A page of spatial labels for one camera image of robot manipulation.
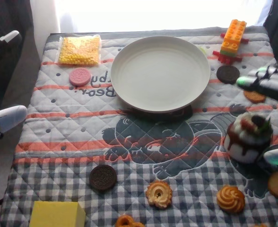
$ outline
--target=cupcake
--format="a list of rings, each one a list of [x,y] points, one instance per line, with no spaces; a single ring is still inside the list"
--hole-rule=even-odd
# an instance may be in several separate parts
[[[270,119],[246,112],[228,127],[224,147],[231,158],[250,164],[270,146],[272,132]]]

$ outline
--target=gingham pattern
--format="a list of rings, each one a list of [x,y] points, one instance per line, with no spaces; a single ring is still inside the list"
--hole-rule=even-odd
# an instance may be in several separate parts
[[[219,36],[213,35],[181,38],[203,47],[208,56],[213,50],[218,50],[222,43]],[[246,34],[245,38],[249,38],[250,42],[241,45],[240,53],[272,53],[269,39],[264,33]],[[139,37],[103,40],[101,59],[114,58],[123,46],[137,39]],[[43,62],[55,59],[58,44],[46,44]],[[245,74],[274,61],[272,56],[251,56],[244,57],[243,62],[235,63],[235,66],[241,74]],[[216,79],[216,70],[221,64],[216,59],[210,59],[209,63],[211,79]],[[90,69],[92,75],[98,78],[107,75],[106,82],[97,81],[94,86],[109,82],[110,66],[109,61]],[[235,227],[256,223],[278,227],[278,200],[269,193],[259,199],[247,190],[247,185],[252,181],[236,169],[222,147],[215,147],[211,158],[206,159],[205,151],[197,150],[197,153],[203,154],[202,164],[184,169],[176,176],[165,177],[164,181],[173,190],[171,207],[159,210],[149,206],[145,191],[150,182],[160,177],[155,169],[163,168],[165,173],[168,167],[164,166],[165,163],[150,160],[150,164],[135,163],[129,158],[106,160],[105,154],[113,141],[102,142],[103,132],[109,128],[115,129],[122,119],[118,114],[108,113],[125,109],[126,106],[116,96],[90,97],[85,94],[94,88],[84,91],[71,87],[68,81],[71,70],[55,64],[41,66],[9,176],[0,217],[1,226],[28,226],[34,201],[43,200],[78,201],[85,209],[87,227],[114,226],[122,214],[133,216],[136,222],[147,227]],[[225,111],[219,115],[220,110],[208,109],[237,104],[247,108],[260,106],[252,105],[244,98],[243,92],[232,85],[210,83],[198,102],[192,105],[194,114],[186,122],[195,135],[206,128],[199,128],[199,123],[209,122],[216,126],[214,130],[221,131],[224,136],[223,125],[231,121],[230,113]],[[266,108],[260,114],[271,116],[274,132],[278,134],[278,102],[268,98],[261,105],[266,105]],[[73,115],[76,113],[92,115]],[[152,131],[160,127],[142,126],[136,118],[126,118],[125,124],[128,127],[119,135],[123,139],[127,138],[126,132],[133,126],[136,133],[149,137]],[[103,194],[89,186],[89,174],[99,164],[111,165],[117,172],[117,184]],[[217,206],[216,193],[224,184],[237,185],[245,193],[243,213],[228,215]]]

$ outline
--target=plate rim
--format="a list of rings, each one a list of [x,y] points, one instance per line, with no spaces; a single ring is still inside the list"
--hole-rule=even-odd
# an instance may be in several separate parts
[[[170,110],[160,110],[160,111],[142,109],[142,108],[139,108],[139,107],[137,107],[137,106],[134,106],[134,105],[132,105],[131,103],[125,101],[125,100],[118,94],[118,92],[116,91],[115,85],[114,85],[113,80],[112,80],[113,65],[115,64],[115,60],[117,59],[117,56],[118,56],[119,54],[121,55],[121,54],[123,53],[123,50],[125,50],[126,47],[128,47],[128,46],[130,46],[130,45],[131,45],[131,46],[136,45],[137,42],[139,42],[139,41],[142,42],[142,40],[151,39],[151,38],[153,38],[153,39],[155,39],[155,38],[163,38],[163,37],[169,38],[169,39],[171,39],[171,40],[178,40],[179,42],[180,42],[180,41],[181,41],[181,42],[184,42],[184,43],[186,42],[187,44],[193,46],[194,49],[196,49],[196,50],[203,56],[202,58],[204,58],[204,60],[206,61],[207,65],[208,65],[208,81],[207,81],[205,87],[203,88],[203,90],[201,90],[200,94],[199,94],[196,98],[194,98],[192,101],[190,101],[189,103],[187,103],[187,104],[185,104],[185,105],[182,105],[182,106],[180,106],[180,107],[177,107],[177,108],[174,108],[174,109],[170,109]],[[120,52],[116,55],[116,57],[114,58],[114,61],[113,61],[112,66],[111,66],[111,82],[112,82],[112,87],[113,87],[114,91],[116,92],[116,95],[117,95],[123,102],[125,102],[127,105],[130,105],[131,107],[133,107],[133,108],[135,108],[135,109],[137,109],[137,110],[141,110],[141,111],[144,111],[144,112],[147,112],[147,113],[154,113],[154,114],[157,114],[157,113],[159,113],[159,114],[161,114],[161,113],[171,113],[171,112],[174,112],[174,111],[177,111],[177,110],[180,110],[180,109],[183,109],[183,108],[189,106],[189,105],[190,105],[191,103],[193,103],[198,97],[200,97],[200,95],[203,93],[203,91],[205,91],[207,85],[209,84],[209,80],[210,80],[210,65],[209,65],[209,61],[208,61],[208,59],[207,59],[207,56],[206,56],[206,55],[200,50],[200,48],[197,47],[196,45],[192,44],[192,43],[189,42],[189,41],[186,41],[186,40],[184,40],[184,39],[181,39],[181,38],[179,38],[179,37],[176,37],[176,36],[155,35],[155,36],[143,37],[143,38],[141,38],[141,39],[139,39],[139,40],[136,40],[136,41],[134,41],[134,42],[132,42],[132,43],[126,45],[125,47],[123,47],[123,48],[121,49],[121,51],[120,51]]]

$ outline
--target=pink cookie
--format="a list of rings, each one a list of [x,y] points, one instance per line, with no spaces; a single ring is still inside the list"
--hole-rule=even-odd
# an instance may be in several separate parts
[[[69,81],[72,85],[81,87],[87,84],[91,79],[91,73],[85,68],[74,69],[69,74]]]

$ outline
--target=plastic bag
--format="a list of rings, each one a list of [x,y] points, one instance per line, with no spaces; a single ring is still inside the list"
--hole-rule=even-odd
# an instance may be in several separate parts
[[[95,66],[99,64],[100,35],[83,37],[60,37],[56,63]]]

